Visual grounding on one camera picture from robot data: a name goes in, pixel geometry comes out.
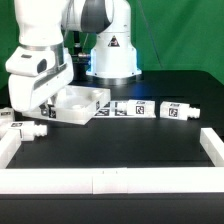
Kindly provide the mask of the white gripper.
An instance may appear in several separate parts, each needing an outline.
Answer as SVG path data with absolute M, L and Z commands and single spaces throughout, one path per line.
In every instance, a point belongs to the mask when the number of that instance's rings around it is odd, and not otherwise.
M 13 109 L 28 112 L 39 106 L 42 116 L 49 116 L 49 107 L 43 103 L 73 79 L 72 59 L 63 46 L 19 46 L 7 60 L 6 70 Z

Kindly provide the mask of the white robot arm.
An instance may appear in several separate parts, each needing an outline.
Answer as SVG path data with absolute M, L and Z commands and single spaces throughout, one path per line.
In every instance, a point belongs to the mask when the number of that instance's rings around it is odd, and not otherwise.
M 64 47 L 69 30 L 97 35 L 90 80 L 121 85 L 141 77 L 126 0 L 14 0 L 14 7 L 19 46 L 5 64 L 14 110 L 30 112 L 72 82 L 72 57 Z

